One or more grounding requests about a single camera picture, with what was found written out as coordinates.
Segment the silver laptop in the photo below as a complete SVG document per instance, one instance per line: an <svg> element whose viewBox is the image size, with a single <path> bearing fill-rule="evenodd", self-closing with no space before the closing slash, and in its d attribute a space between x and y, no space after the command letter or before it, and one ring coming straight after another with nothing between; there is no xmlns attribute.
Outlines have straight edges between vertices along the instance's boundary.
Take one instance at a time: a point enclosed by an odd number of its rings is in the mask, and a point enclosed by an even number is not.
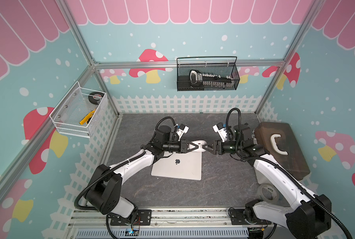
<svg viewBox="0 0 355 239"><path fill-rule="evenodd" d="M151 176L200 181L202 178L202 153L165 153L153 164Z"/></svg>

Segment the white wireless mouse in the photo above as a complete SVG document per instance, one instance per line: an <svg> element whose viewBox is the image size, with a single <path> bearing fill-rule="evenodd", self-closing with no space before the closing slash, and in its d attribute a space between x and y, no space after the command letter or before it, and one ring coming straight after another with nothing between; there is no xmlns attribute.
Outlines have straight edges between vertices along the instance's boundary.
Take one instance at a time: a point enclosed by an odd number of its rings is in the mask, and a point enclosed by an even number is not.
<svg viewBox="0 0 355 239"><path fill-rule="evenodd" d="M192 143L197 145L199 149L203 149L203 146L207 144L205 140L195 140Z"/></svg>

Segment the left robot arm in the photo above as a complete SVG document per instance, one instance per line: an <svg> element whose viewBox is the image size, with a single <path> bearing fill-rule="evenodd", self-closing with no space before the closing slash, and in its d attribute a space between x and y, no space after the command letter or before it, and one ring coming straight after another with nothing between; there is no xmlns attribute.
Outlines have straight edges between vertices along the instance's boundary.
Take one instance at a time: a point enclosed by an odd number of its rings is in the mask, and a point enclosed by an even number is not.
<svg viewBox="0 0 355 239"><path fill-rule="evenodd" d="M149 142L142 145L138 153L118 164L98 166L88 185L77 195L74 207L78 210L98 211L106 217L116 216L133 223L138 217L138 207L121 196L122 185L142 169L166 158L165 152L187 154L204 151L204 140L182 139L188 126L175 123L173 127L169 127L163 125L166 120L174 119L162 118Z"/></svg>

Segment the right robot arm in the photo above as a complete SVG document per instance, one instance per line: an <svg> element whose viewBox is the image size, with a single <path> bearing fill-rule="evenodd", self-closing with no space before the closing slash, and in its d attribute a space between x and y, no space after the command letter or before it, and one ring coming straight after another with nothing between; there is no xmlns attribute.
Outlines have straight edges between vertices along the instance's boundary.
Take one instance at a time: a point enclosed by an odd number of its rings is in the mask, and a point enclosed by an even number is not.
<svg viewBox="0 0 355 239"><path fill-rule="evenodd" d="M239 108L227 113L225 123L213 127L220 140L203 148L214 154L229 154L231 158L249 163L261 173L289 203L283 207L255 199L245 205L245 219L254 224L258 220L272 222L287 228L297 239L315 239L331 228L331 223L342 230L345 237L352 238L347 227L332 213L332 204L325 195L317 195L303 186L284 169L262 145L255 143L251 129L242 123Z"/></svg>

